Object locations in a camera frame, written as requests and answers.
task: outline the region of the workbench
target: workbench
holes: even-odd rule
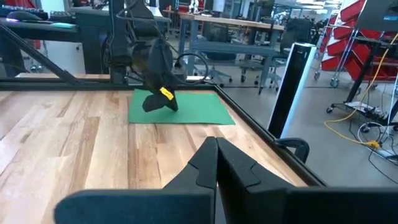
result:
[[[32,77],[56,76],[19,75]],[[322,185],[222,90],[191,91],[217,94],[236,124],[131,124],[132,90],[0,91],[0,223],[52,223],[57,202],[83,189],[162,188],[208,136],[295,186]]]
[[[178,52],[181,55],[184,52],[185,48],[185,33],[187,31],[187,24],[190,22],[190,45],[189,52],[218,52],[218,53],[226,53],[226,54],[246,54],[246,55],[261,55],[266,58],[265,64],[262,68],[261,73],[261,81],[260,87],[264,87],[264,84],[267,80],[269,67],[272,62],[272,56],[276,54],[275,52],[275,44],[277,42],[277,38],[281,32],[284,31],[284,27],[280,25],[272,25],[265,24],[261,22],[253,22],[253,21],[243,21],[239,19],[227,19],[227,18],[218,18],[218,17],[209,17],[209,16],[201,16],[194,14],[187,14],[184,12],[178,13],[181,18],[180,25],[180,40],[178,44]],[[198,41],[198,26],[199,22],[215,22],[219,24],[227,24],[234,26],[242,26],[252,29],[251,36],[249,37],[249,42],[247,45],[245,44],[230,44],[230,43],[221,43],[221,42],[210,42],[210,41]],[[256,32],[265,32],[272,29],[271,41],[269,46],[256,46],[253,45],[256,37]],[[189,56],[188,59],[188,73],[192,74],[193,66],[195,63],[195,58],[193,56]]]
[[[10,28],[23,39],[84,43],[84,41],[82,41],[84,38],[81,36],[78,26],[73,26],[70,29],[66,29],[51,26],[50,24],[11,22],[7,21],[6,18],[0,18],[0,23]],[[93,57],[96,56],[89,54],[90,51],[85,51],[85,46],[86,45],[83,44],[83,53],[86,52],[84,57],[85,61],[95,61],[93,60]],[[11,64],[13,66],[25,68],[21,51],[12,42],[10,42],[9,39],[3,37],[2,35],[0,35],[0,57],[2,57],[2,62],[5,64]],[[12,66],[5,66],[5,69],[6,75],[8,77],[14,77],[20,72],[19,69],[16,69]]]

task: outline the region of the red panel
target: red panel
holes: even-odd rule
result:
[[[359,0],[358,2],[341,10],[340,19],[343,22],[348,22],[350,19],[355,18],[362,11],[364,4],[365,4],[365,0]]]
[[[337,69],[338,63],[340,62],[340,56],[336,56],[333,58],[329,58],[328,60],[324,60],[322,65],[323,71],[335,71]]]
[[[319,48],[319,51],[320,51],[321,53],[324,53],[325,50],[326,50],[326,45],[322,44],[321,47]]]
[[[326,36],[330,37],[331,31],[333,30],[333,28],[331,27],[327,27],[326,28]]]
[[[337,56],[340,55],[344,52],[344,49],[346,48],[348,44],[348,39],[344,40],[339,40],[338,42],[331,44],[328,46],[328,55],[330,56]]]
[[[35,8],[30,0],[6,0],[6,5]]]
[[[375,57],[373,61],[374,61],[374,62],[380,62],[380,61],[381,61],[381,56]],[[393,59],[393,58],[385,58],[385,59],[384,59],[384,62],[386,62],[386,63],[396,63],[396,64],[398,64],[398,60],[397,60],[397,59]]]
[[[381,35],[381,32],[374,31],[374,30],[362,29],[360,31],[364,37],[371,38],[371,39],[378,39]]]
[[[365,63],[371,50],[366,44],[357,44],[353,47],[353,51],[357,56],[357,59],[363,64]]]
[[[336,22],[337,15],[330,17],[329,24],[333,25]]]
[[[343,26],[348,26],[348,27],[354,27],[356,23],[356,19],[353,19],[349,22],[346,22],[343,24]],[[346,28],[346,27],[336,27],[333,30],[333,34],[335,36],[335,39],[340,40],[345,37],[349,37],[353,32],[352,28]]]
[[[33,40],[35,49],[39,50],[41,47],[40,40]]]
[[[188,12],[188,6],[179,5],[178,11],[179,12]]]
[[[362,63],[354,56],[350,56],[344,68],[349,73],[353,80],[359,77],[362,69]],[[376,74],[378,65],[372,67],[372,69],[365,75],[364,80],[372,80]],[[378,81],[394,81],[397,75],[396,67],[382,66],[376,80]]]
[[[394,38],[394,36],[396,35],[396,32],[385,32],[384,36],[385,37],[390,37],[390,38]]]

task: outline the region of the wooden tabletop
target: wooden tabletop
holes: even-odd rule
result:
[[[73,74],[74,77],[76,78],[94,78],[94,79],[109,79],[110,75],[109,74]],[[52,74],[52,73],[21,73],[16,76],[16,78],[59,78],[58,76]],[[195,80],[200,80],[202,79],[203,76],[197,75],[189,75],[187,76],[188,81],[195,81]]]
[[[262,29],[270,29],[271,24],[265,24],[261,22],[253,22],[253,21],[244,21],[240,19],[227,19],[227,18],[219,18],[219,17],[208,17],[208,16],[201,16],[201,15],[194,15],[188,14],[184,12],[178,13],[181,19],[187,20],[196,20],[196,21],[205,21],[205,22],[217,22],[221,24],[230,24],[230,25],[237,25],[237,26],[246,26],[246,27],[257,27]],[[285,29],[284,26],[274,25],[275,30],[283,31]]]
[[[305,186],[225,102],[235,125],[129,124],[133,94],[0,91],[0,223],[53,223],[57,202],[82,189],[162,188],[208,136]]]

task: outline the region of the floor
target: floor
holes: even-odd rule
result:
[[[57,46],[62,46],[62,44],[48,44],[47,50],[50,59],[72,72],[84,72],[80,60],[81,51],[76,51],[74,47],[69,47],[68,49],[62,47],[63,51],[68,52],[53,54],[54,52],[60,52]],[[65,54],[80,56],[65,57]],[[314,68],[317,67],[317,63],[314,62],[313,66]],[[259,72],[249,71],[246,82],[241,83],[241,71],[239,68],[217,67],[217,69],[233,76],[232,83],[228,83],[228,80],[225,79],[225,91],[257,122],[267,127],[277,95],[275,90],[265,88],[261,95],[257,94],[257,88],[254,87],[254,77]],[[283,74],[283,72],[284,68],[277,70],[278,74]],[[322,72],[320,79],[316,82],[313,79],[314,72],[315,69],[311,69],[310,74],[308,74],[308,80],[288,134],[288,137],[302,138],[309,143],[311,148],[307,161],[309,168],[330,186],[396,186],[393,181],[382,175],[368,161],[369,149],[340,138],[323,124],[328,119],[340,119],[345,116],[344,112],[338,110],[334,110],[332,114],[326,114],[326,108],[331,103],[342,102],[347,97],[349,87],[352,84],[349,78],[343,75],[339,87],[330,88],[329,82],[333,73]],[[245,86],[246,88],[233,88],[234,86]],[[383,107],[387,110],[392,91],[392,85],[388,85],[386,91],[384,91],[384,85],[379,85],[375,90],[370,91],[370,104],[380,106],[381,98],[383,98]],[[343,121],[332,125],[341,134],[353,138],[348,131],[349,124],[349,121]],[[353,121],[352,130],[355,134],[360,125],[361,123]],[[375,135],[374,131],[371,131],[366,137],[374,139],[377,135]],[[371,156],[371,161],[390,178],[398,181],[398,167],[394,164],[374,154]]]

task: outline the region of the black cord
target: black cord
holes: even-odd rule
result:
[[[178,82],[181,81],[182,84],[186,84],[186,85],[197,85],[197,84],[203,82],[203,81],[207,78],[207,75],[209,74],[209,66],[208,66],[208,64],[206,63],[205,59],[204,59],[201,55],[194,54],[194,53],[184,53],[184,54],[181,54],[180,56],[177,57],[177,63],[178,63],[179,65],[181,65],[181,63],[180,63],[181,58],[184,57],[184,56],[189,56],[189,55],[198,57],[198,58],[203,62],[203,64],[205,65],[205,68],[206,68],[206,72],[205,72],[206,75],[203,77],[203,79],[201,79],[201,80],[199,80],[199,81],[197,81],[197,82],[194,82],[194,83],[187,83],[187,82],[182,81],[182,80],[179,79],[179,78],[177,79],[177,81],[178,81]]]
[[[391,150],[394,152],[395,156],[397,155],[397,152],[394,149],[394,138],[392,136],[390,136],[391,138]]]
[[[384,92],[386,91],[387,84],[384,84],[383,93],[381,93],[381,109],[384,111]]]
[[[369,140],[367,139],[367,137],[364,135],[364,133],[362,133],[362,136],[363,136],[363,138],[365,138],[366,141],[369,141]],[[381,138],[382,138],[382,131],[379,129],[379,137],[377,137],[377,141],[382,145]],[[388,159],[388,157],[386,157],[385,155],[378,153],[377,151],[375,151],[374,149],[371,149],[370,147],[366,147],[366,148],[368,148],[368,149],[374,151],[377,155],[381,156],[383,159],[385,159],[385,160],[389,161],[390,163],[394,164],[395,166],[397,166],[396,163],[390,161],[390,160]],[[385,151],[386,153],[390,154],[390,156],[394,156],[393,153],[391,153],[391,152],[385,150],[383,147],[381,147],[381,149],[382,149],[383,151]]]
[[[135,0],[131,6],[128,6],[128,7],[124,8],[123,10],[121,10],[120,12],[118,12],[116,14],[116,17],[119,18],[119,19],[127,20],[127,21],[144,22],[146,24],[149,24],[150,26],[155,28],[155,30],[158,33],[159,38],[161,38],[163,40],[163,42],[166,43],[172,50],[174,50],[176,53],[178,53],[178,50],[175,49],[170,43],[168,43],[167,40],[165,39],[165,37],[162,35],[161,31],[159,30],[159,28],[156,25],[156,21],[155,20],[153,20],[153,22],[155,22],[155,24],[154,24],[153,22],[149,22],[147,19],[140,19],[140,18],[133,17],[131,13],[130,13],[130,17],[122,16],[123,13],[127,12],[128,10],[131,10],[137,4],[137,1],[140,1],[140,0]],[[162,51],[162,53],[163,53],[164,62],[166,64],[166,66],[168,67],[169,63],[168,63],[168,61],[166,59],[167,57],[165,55],[165,52]],[[187,83],[186,81],[181,80],[181,79],[179,79],[179,77],[176,77],[175,75],[170,73],[171,77],[173,77],[176,81],[178,81],[179,83],[184,84],[184,85],[197,85],[199,83],[203,83],[206,80],[206,78],[208,77],[208,74],[209,74],[209,68],[208,68],[208,64],[206,63],[206,60],[201,55],[198,55],[198,54],[195,54],[195,53],[185,53],[185,54],[181,54],[180,56],[178,56],[177,62],[179,63],[179,59],[181,57],[183,57],[183,56],[186,56],[186,55],[193,55],[195,57],[200,58],[200,60],[203,61],[203,64],[206,67],[205,76],[201,80],[199,80],[199,81],[197,81],[195,83]]]
[[[381,171],[376,165],[374,165],[374,163],[371,161],[371,156],[372,156],[374,150],[373,149],[370,149],[370,150],[371,150],[371,153],[369,154],[368,161],[372,164],[372,166],[377,171],[379,171],[384,177],[386,177],[387,179],[391,180],[393,183],[398,184],[398,182],[394,181],[391,177],[389,177],[387,174],[385,174],[383,171]]]
[[[368,82],[368,85],[367,85],[367,87],[366,87],[366,89],[368,89],[369,88],[369,86],[370,86],[370,84],[371,84],[371,80],[369,80],[369,82]],[[370,104],[370,97],[371,97],[371,92],[370,91],[368,91],[368,94],[367,94],[367,96],[368,96],[368,102],[366,102],[367,103],[367,107],[369,106],[369,104]]]
[[[125,75],[126,77],[128,77],[128,78],[131,78],[132,80],[136,80],[136,81],[139,81],[139,82],[143,82],[143,80],[141,80],[141,79],[139,79],[139,78],[136,78],[136,77],[132,77],[131,75]]]
[[[136,74],[140,79],[142,79],[141,74],[139,74],[138,72],[136,72],[136,71],[132,68],[131,65],[130,65],[129,67],[130,67],[130,71],[131,71],[132,73]]]
[[[22,68],[20,66],[11,65],[11,64],[8,64],[8,63],[4,63],[4,62],[0,62],[0,63],[3,64],[4,66],[10,66],[10,67],[18,68],[19,70],[21,70],[23,72],[30,73],[30,71],[28,71],[28,70],[26,70],[26,69],[24,69],[24,68]]]
[[[353,133],[353,131],[351,130],[351,127],[353,126],[353,120],[351,119],[349,121],[349,127],[348,127],[348,131],[354,136],[355,140],[359,141],[359,139],[356,137],[356,135]]]

